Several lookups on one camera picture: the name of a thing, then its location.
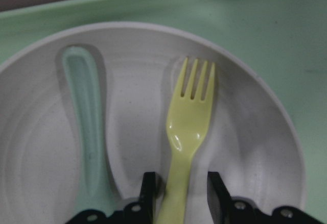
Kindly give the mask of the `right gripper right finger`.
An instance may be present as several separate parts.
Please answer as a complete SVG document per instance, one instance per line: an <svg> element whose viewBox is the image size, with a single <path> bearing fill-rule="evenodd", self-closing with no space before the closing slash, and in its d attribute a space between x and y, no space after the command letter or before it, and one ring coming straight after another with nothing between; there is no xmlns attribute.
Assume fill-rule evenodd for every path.
<svg viewBox="0 0 327 224"><path fill-rule="evenodd" d="M231 196L220 174L207 174L207 202L214 223L257 223L252 202Z"/></svg>

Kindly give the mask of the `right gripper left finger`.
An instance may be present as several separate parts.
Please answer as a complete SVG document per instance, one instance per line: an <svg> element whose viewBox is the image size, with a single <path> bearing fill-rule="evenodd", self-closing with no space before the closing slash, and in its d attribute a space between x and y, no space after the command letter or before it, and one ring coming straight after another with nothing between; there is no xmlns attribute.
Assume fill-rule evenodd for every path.
<svg viewBox="0 0 327 224"><path fill-rule="evenodd" d="M125 223L153 223L156 196L156 173L146 172L143 175L141 190L137 201L124 208Z"/></svg>

